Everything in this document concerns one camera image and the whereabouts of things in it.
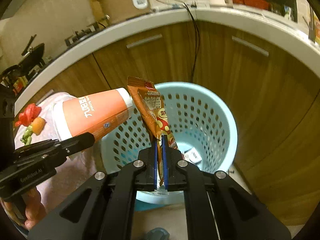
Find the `person's left hand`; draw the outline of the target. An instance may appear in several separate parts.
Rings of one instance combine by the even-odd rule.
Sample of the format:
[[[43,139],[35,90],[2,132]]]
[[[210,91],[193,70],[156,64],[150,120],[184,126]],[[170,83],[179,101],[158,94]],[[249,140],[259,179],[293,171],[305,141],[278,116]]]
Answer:
[[[1,205],[5,210],[8,217],[16,222],[19,226],[30,230],[39,221],[41,221],[46,216],[46,210],[44,205],[41,203],[41,194],[37,188],[33,188],[23,195],[23,200],[25,202],[25,216],[26,220],[24,222],[19,221],[17,215],[14,213],[14,205],[10,202],[5,202],[1,199]]]

